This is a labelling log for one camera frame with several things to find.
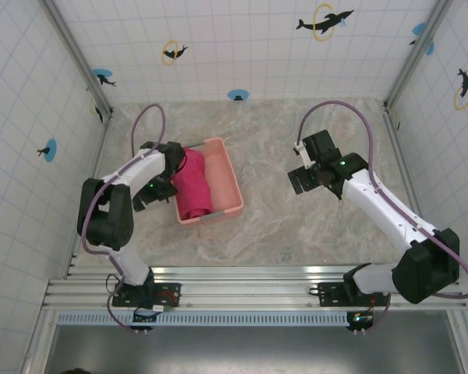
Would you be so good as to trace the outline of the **magenta long pants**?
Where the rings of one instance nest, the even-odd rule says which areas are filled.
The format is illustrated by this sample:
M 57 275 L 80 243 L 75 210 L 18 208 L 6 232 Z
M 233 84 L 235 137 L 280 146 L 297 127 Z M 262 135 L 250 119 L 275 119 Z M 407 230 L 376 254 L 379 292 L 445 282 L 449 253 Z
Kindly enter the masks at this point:
M 172 181 L 177 189 L 179 219 L 187 221 L 210 214 L 214 209 L 204 156 L 190 148 L 184 150 L 186 159 Z

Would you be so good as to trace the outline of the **pink plastic basket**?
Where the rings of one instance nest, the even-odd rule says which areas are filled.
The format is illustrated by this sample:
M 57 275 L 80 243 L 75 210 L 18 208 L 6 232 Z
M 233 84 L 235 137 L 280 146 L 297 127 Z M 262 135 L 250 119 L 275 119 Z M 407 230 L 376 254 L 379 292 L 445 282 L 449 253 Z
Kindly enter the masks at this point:
M 175 202 L 178 222 L 185 227 L 192 227 L 218 223 L 238 217 L 242 213 L 244 202 L 223 139 L 214 137 L 198 144 L 185 146 L 185 148 L 196 150 L 204 156 L 206 179 L 211 189 L 211 201 L 214 210 L 202 217 L 182 221 L 179 219 L 177 202 Z

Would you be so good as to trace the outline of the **black connector board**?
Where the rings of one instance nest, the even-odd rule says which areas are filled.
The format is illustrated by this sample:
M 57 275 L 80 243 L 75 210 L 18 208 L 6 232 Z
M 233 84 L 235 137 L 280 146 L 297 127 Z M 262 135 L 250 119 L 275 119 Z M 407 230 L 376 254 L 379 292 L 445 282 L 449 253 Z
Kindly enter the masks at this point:
M 371 310 L 360 311 L 360 312 L 348 312 L 347 313 L 347 330 L 351 331 L 353 335 L 361 333 L 366 334 L 374 325 L 374 313 Z
M 155 323 L 160 312 L 154 311 L 153 309 L 137 308 L 133 311 L 132 326 L 131 329 L 135 335 L 143 333 L 147 335 L 153 330 L 152 323 Z

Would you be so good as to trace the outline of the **grey metal sheet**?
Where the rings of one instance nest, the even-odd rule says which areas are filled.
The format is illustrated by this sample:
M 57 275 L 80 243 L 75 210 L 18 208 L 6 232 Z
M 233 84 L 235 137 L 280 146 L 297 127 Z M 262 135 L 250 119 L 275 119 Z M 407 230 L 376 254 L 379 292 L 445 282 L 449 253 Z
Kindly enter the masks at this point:
M 45 374 L 463 374 L 443 319 L 396 318 L 374 332 L 340 327 L 160 327 L 133 336 L 63 326 Z

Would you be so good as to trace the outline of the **aluminium side rail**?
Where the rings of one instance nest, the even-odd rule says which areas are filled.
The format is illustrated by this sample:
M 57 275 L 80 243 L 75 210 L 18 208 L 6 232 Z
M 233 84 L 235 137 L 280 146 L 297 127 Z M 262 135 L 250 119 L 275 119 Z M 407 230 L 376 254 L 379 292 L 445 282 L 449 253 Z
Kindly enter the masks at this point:
M 399 167 L 399 172 L 402 178 L 402 183 L 404 189 L 406 190 L 407 199 L 409 201 L 408 207 L 419 217 L 424 218 L 422 213 L 420 202 L 417 198 L 417 194 L 414 188 L 413 180 L 411 178 L 410 172 L 408 170 L 406 159 L 402 152 L 399 139 L 397 136 L 397 130 L 394 125 L 394 121 L 392 118 L 393 110 L 389 110 L 386 107 L 383 108 L 383 119 L 385 123 L 385 127 L 387 129 L 387 133 L 390 139 L 390 142 L 393 147 L 393 153 L 395 155 L 395 159 L 397 165 Z
M 99 170 L 101 154 L 105 146 L 105 140 L 108 134 L 108 128 L 110 127 L 111 121 L 112 121 L 112 117 L 109 117 L 109 119 L 107 119 L 102 125 L 103 130 L 102 130 L 100 137 L 98 138 L 96 147 L 94 148 L 95 152 L 94 152 L 93 160 L 91 161 L 91 164 L 90 164 L 90 168 L 88 169 L 87 172 L 82 174 L 82 176 L 76 180 L 76 184 L 75 184 L 76 195 L 74 199 L 75 220 L 74 220 L 74 226 L 73 226 L 73 234 L 69 242 L 69 251 L 66 254 L 65 262 L 63 263 L 64 268 L 63 268 L 63 273 L 62 273 L 62 279 L 67 278 L 68 273 L 69 273 L 69 268 L 71 267 L 72 259 L 76 257 L 78 250 L 79 250 L 80 236 L 77 233 L 77 218 L 78 218 L 78 212 L 79 212 L 82 184 L 87 178 L 94 177 Z

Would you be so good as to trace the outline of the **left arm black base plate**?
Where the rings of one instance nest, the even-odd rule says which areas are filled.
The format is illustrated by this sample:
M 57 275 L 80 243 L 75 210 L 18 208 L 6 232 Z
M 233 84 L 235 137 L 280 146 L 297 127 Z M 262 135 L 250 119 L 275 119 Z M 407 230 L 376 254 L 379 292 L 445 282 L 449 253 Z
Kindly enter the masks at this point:
M 112 298 L 112 306 L 151 309 L 153 306 L 178 307 L 180 283 L 153 283 L 141 286 L 124 284 Z

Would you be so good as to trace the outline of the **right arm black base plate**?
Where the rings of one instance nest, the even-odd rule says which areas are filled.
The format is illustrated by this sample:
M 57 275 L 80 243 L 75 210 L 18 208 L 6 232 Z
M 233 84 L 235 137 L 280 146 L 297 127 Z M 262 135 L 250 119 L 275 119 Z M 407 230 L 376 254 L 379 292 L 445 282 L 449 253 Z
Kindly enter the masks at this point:
M 388 297 L 381 292 L 364 294 L 357 287 L 344 282 L 324 282 L 317 285 L 317 294 L 324 307 L 386 306 Z

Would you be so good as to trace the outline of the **aluminium mounting rail frame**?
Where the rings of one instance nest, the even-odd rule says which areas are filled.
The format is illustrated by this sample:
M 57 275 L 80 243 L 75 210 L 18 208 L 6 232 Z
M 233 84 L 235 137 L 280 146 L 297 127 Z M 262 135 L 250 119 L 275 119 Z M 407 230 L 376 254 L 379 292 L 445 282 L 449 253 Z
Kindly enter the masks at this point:
M 153 269 L 158 283 L 180 283 L 180 311 L 303 311 L 317 310 L 309 289 L 322 282 L 340 281 L 351 266 L 165 266 Z M 50 280 L 47 309 L 102 310 L 108 266 L 69 268 L 66 278 Z

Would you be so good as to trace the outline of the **aluminium corner post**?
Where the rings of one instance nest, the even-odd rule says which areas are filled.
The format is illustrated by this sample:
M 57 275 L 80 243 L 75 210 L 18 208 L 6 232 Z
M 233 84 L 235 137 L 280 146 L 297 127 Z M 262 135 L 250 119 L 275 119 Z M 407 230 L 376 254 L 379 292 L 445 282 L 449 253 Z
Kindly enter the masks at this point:
M 90 68 L 85 56 L 80 49 L 75 37 L 73 36 L 68 24 L 64 20 L 54 0 L 37 0 L 39 6 L 46 14 L 48 21 L 54 28 L 60 41 L 63 43 L 69 57 L 76 66 L 79 74 L 82 76 L 87 89 L 92 94 L 95 105 L 103 115 L 103 118 L 109 119 L 112 113 L 112 107 L 105 96 L 101 84 Z
M 393 109 L 402 92 L 405 90 L 407 83 L 413 76 L 417 66 L 426 55 L 428 48 L 434 43 L 435 34 L 454 2 L 455 0 L 437 0 L 435 2 L 433 11 L 428 17 L 424 29 L 417 38 L 413 50 L 402 66 L 401 72 L 395 81 L 393 88 L 391 89 L 387 99 L 384 101 L 384 107 L 387 112 L 390 112 Z

